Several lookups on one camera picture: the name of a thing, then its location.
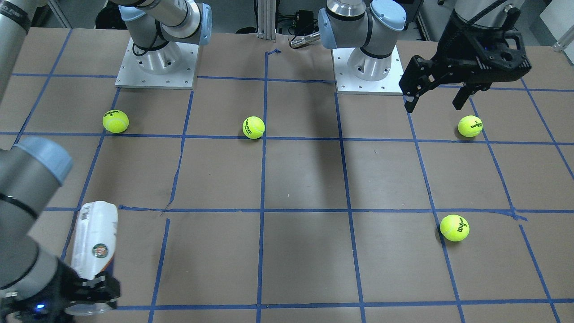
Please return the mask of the tennis ball far centre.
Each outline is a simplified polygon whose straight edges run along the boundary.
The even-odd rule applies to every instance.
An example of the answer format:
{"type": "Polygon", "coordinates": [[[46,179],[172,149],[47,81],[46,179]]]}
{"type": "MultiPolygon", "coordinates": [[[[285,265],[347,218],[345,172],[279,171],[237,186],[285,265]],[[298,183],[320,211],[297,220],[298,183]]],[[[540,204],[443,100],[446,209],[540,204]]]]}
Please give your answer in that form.
{"type": "Polygon", "coordinates": [[[457,243],[468,237],[470,225],[461,215],[451,214],[441,220],[439,231],[447,240],[457,243]]]}

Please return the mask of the white tennis ball can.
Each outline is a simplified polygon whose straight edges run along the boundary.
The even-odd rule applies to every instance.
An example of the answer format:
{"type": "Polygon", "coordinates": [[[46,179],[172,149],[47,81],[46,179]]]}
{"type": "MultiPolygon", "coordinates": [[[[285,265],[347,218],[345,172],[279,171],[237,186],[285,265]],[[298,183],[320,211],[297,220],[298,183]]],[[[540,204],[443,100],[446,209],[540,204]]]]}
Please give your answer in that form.
{"type": "MultiPolygon", "coordinates": [[[[80,209],[75,227],[70,266],[84,279],[111,275],[117,241],[117,207],[105,201],[86,203],[80,209]]],[[[72,303],[65,309],[73,316],[90,316],[106,311],[73,311],[72,303]]]]}

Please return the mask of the tennis ball by near base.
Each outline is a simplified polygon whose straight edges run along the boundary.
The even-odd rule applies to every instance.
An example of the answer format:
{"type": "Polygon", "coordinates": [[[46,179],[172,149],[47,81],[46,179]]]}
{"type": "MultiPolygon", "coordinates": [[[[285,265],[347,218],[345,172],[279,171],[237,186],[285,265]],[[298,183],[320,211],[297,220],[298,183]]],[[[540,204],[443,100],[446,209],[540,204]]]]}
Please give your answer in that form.
{"type": "Polygon", "coordinates": [[[257,116],[246,118],[242,125],[242,131],[249,139],[259,139],[264,135],[266,126],[264,121],[257,116]]]}

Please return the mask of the tennis ball middle row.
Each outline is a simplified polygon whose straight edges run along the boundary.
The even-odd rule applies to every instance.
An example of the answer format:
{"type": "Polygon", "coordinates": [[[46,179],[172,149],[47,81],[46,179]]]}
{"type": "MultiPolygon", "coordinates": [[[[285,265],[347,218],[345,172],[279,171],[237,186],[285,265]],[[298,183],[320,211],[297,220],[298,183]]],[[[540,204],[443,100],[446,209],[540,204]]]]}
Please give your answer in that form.
{"type": "Polygon", "coordinates": [[[122,133],[129,127],[128,116],[117,109],[104,113],[102,118],[103,127],[111,133],[122,133]]]}

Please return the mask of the tennis ball near foreground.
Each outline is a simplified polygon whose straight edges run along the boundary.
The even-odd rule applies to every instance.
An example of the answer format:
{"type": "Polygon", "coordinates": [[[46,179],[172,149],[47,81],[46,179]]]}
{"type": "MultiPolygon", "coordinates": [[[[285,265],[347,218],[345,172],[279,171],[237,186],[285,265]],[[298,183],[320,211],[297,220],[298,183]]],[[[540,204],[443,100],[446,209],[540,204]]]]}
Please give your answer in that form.
{"type": "Polygon", "coordinates": [[[483,123],[479,117],[465,116],[457,125],[458,133],[465,138],[478,136],[483,130],[483,123]]]}

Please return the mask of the aluminium frame post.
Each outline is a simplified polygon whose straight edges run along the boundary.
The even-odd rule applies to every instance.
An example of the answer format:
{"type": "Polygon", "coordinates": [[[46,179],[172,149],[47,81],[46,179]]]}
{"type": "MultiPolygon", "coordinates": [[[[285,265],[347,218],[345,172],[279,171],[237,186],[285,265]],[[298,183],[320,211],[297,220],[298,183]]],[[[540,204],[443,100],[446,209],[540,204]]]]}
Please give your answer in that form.
{"type": "Polygon", "coordinates": [[[277,22],[276,0],[255,0],[256,4],[256,35],[259,39],[275,42],[277,22]]]}

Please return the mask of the silver flashlight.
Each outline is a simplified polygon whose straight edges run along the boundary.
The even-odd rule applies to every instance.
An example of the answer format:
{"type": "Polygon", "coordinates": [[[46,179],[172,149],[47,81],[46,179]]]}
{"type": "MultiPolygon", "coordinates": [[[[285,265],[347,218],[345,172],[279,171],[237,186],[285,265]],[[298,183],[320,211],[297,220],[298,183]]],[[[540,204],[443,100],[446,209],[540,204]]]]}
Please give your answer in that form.
{"type": "Polygon", "coordinates": [[[318,40],[320,40],[319,31],[309,35],[295,35],[295,37],[289,41],[289,47],[291,47],[291,49],[300,49],[318,40]]]}

